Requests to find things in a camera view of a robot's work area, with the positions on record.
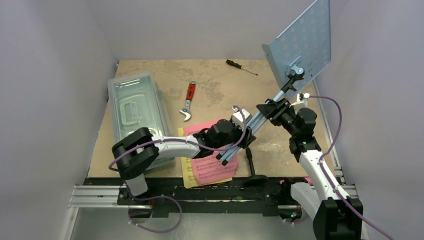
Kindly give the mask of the red handled adjustable wrench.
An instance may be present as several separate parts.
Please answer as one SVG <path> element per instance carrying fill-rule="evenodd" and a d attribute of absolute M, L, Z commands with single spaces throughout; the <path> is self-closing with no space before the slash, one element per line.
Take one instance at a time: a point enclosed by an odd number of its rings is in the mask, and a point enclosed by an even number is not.
<path fill-rule="evenodd" d="M 183 119 L 184 122 L 187 122 L 191 119 L 192 115 L 190 111 L 190 106 L 191 106 L 192 99 L 194 97 L 195 89 L 196 89 L 196 81 L 192 80 L 190 81 L 188 85 L 184 106 L 179 111 L 181 114 L 184 115 L 184 119 Z"/>

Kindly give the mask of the blue perforated music stand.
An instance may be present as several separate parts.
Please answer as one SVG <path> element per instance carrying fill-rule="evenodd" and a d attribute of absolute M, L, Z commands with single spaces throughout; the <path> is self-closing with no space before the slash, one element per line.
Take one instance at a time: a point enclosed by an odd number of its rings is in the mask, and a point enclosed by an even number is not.
<path fill-rule="evenodd" d="M 262 45 L 280 89 L 272 100 L 286 98 L 293 104 L 297 94 L 302 93 L 302 90 L 326 68 L 331 61 L 330 28 L 330 2 L 316 0 L 282 33 L 270 43 Z M 266 121 L 269 120 L 258 111 L 247 126 L 252 128 L 255 135 Z M 226 163 L 241 149 L 236 147 L 220 153 L 218 159 Z"/>

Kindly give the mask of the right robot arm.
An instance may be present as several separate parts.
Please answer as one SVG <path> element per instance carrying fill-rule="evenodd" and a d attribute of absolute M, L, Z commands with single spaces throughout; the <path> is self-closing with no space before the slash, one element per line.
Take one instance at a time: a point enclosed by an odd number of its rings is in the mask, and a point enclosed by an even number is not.
<path fill-rule="evenodd" d="M 362 235 L 363 204 L 352 198 L 329 169 L 314 136 L 317 114 L 310 108 L 296 110 L 285 98 L 258 104 L 259 112 L 274 126 L 289 134 L 289 150 L 306 171 L 312 185 L 296 182 L 281 189 L 288 204 L 297 201 L 309 217 L 318 240 L 359 240 Z"/>

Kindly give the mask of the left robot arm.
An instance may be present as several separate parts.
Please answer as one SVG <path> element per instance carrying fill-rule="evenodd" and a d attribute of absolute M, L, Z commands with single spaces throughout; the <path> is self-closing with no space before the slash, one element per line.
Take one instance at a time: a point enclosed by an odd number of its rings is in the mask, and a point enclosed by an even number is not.
<path fill-rule="evenodd" d="M 149 199 L 144 173 L 156 160 L 201 159 L 216 152 L 245 147 L 255 139 L 252 134 L 252 128 L 245 122 L 237 124 L 226 119 L 183 137 L 160 136 L 141 127 L 113 145 L 114 160 L 108 167 L 129 186 L 130 199 L 142 205 Z"/>

